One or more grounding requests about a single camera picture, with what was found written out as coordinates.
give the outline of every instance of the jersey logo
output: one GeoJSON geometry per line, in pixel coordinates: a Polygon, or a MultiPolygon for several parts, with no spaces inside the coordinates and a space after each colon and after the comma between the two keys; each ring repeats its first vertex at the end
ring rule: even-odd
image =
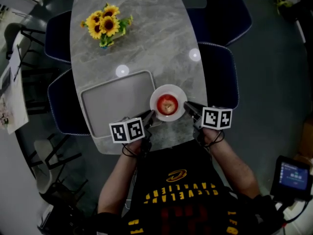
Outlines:
{"type": "Polygon", "coordinates": [[[169,173],[168,175],[171,176],[171,177],[169,177],[166,181],[169,182],[169,183],[175,182],[175,181],[177,181],[179,179],[182,179],[182,178],[186,177],[187,170],[185,170],[185,169],[183,169],[183,170],[175,170],[175,171],[172,171],[171,173],[169,173]]]}

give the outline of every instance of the gray tray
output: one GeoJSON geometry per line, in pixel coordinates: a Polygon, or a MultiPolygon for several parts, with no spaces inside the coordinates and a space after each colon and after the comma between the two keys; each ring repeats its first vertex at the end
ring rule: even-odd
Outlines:
{"type": "Polygon", "coordinates": [[[92,137],[110,137],[109,123],[149,110],[154,91],[152,75],[147,70],[83,90],[80,98],[92,137]]]}

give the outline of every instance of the marble table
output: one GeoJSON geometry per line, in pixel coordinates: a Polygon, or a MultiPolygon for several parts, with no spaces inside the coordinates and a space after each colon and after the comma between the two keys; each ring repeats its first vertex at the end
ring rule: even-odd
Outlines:
{"type": "MultiPolygon", "coordinates": [[[[206,105],[202,62],[193,61],[194,54],[190,55],[195,48],[198,49],[195,33],[181,0],[74,0],[70,49],[79,100],[82,90],[117,78],[116,68],[126,65],[130,73],[149,70],[156,88],[164,84],[177,85],[185,91],[188,100],[206,105]],[[102,49],[88,30],[80,27],[80,21],[102,9],[106,2],[118,6],[122,16],[132,14],[134,22],[127,35],[102,49]]],[[[192,140],[192,125],[192,119],[184,114],[177,121],[151,128],[151,150],[192,140]]],[[[113,144],[111,137],[94,139],[94,142],[103,154],[121,153],[122,146],[113,144]]]]}

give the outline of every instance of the hand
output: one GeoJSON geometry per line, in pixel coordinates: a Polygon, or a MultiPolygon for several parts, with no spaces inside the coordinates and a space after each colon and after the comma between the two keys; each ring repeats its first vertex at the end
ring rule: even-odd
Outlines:
{"type": "Polygon", "coordinates": [[[208,128],[203,128],[202,130],[203,130],[203,133],[204,133],[204,141],[205,141],[206,144],[210,144],[211,142],[213,142],[214,139],[219,134],[218,131],[212,130],[212,129],[208,129],[208,128]]]}
{"type": "MultiPolygon", "coordinates": [[[[136,155],[139,155],[139,153],[141,152],[141,139],[136,140],[135,142],[129,143],[126,147],[131,152],[135,153],[136,155]]],[[[132,156],[132,154],[127,149],[123,148],[124,153],[132,156]]]]}

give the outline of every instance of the navy chair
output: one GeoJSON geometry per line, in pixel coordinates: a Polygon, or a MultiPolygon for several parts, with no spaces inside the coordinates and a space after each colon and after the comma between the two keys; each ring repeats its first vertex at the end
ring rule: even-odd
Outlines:
{"type": "Polygon", "coordinates": [[[48,98],[54,121],[61,133],[90,135],[79,105],[72,69],[61,74],[49,85],[48,98]]]}
{"type": "Polygon", "coordinates": [[[70,64],[69,28],[72,11],[67,11],[47,24],[45,32],[45,54],[48,57],[70,64]]]}
{"type": "Polygon", "coordinates": [[[215,44],[198,44],[208,106],[235,109],[239,104],[236,66],[231,51],[215,44]]]}
{"type": "Polygon", "coordinates": [[[205,8],[187,9],[198,42],[227,46],[246,34],[252,19],[243,0],[206,0],[205,8]]]}

